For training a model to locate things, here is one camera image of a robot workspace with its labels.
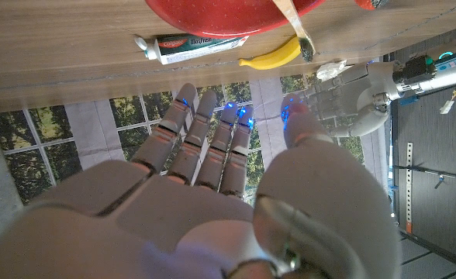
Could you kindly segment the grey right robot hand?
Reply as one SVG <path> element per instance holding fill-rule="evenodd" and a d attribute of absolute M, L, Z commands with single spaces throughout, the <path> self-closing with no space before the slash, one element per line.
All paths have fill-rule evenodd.
<path fill-rule="evenodd" d="M 298 95 L 281 106 L 286 149 L 244 200 L 254 120 L 184 85 L 131 161 L 69 177 L 0 235 L 0 278 L 397 278 L 386 193 Z"/>

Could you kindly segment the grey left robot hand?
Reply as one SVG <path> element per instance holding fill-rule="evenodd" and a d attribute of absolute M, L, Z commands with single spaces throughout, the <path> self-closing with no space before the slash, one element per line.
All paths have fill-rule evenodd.
<path fill-rule="evenodd" d="M 382 126 L 391 101 L 401 98 L 392 76 L 393 62 L 356 64 L 328 81 L 298 91 L 319 120 L 352 117 L 352 123 L 328 130 L 332 137 L 363 136 Z"/>

